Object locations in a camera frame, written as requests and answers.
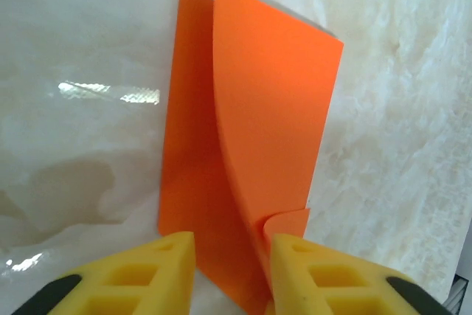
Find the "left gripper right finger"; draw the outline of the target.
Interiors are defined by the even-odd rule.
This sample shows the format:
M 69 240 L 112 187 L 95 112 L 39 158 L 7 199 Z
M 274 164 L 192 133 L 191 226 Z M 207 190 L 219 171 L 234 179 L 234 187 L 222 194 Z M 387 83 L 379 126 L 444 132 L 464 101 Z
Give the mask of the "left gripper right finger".
M 270 254 L 265 315 L 448 315 L 405 274 L 288 234 Z

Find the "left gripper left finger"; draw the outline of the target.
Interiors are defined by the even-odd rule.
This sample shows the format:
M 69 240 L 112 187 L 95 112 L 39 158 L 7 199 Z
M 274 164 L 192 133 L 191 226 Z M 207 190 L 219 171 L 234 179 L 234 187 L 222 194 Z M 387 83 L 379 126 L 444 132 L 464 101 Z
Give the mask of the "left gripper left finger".
M 194 273 L 194 234 L 176 232 L 66 272 L 14 315 L 190 315 Z

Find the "orange paper sheet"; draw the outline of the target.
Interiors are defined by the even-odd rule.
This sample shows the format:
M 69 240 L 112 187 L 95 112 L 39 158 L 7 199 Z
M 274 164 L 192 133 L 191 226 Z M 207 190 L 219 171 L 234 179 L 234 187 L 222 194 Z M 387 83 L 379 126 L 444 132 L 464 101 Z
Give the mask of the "orange paper sheet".
M 271 299 L 272 237 L 301 237 L 343 44 L 261 0 L 178 0 L 162 235 L 248 315 Z

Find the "aluminium side rail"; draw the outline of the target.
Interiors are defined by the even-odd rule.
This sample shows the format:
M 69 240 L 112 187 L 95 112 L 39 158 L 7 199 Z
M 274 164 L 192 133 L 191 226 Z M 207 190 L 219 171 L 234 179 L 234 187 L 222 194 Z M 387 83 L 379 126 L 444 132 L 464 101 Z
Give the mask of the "aluminium side rail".
M 472 315 L 472 281 L 455 274 L 443 305 L 452 315 Z

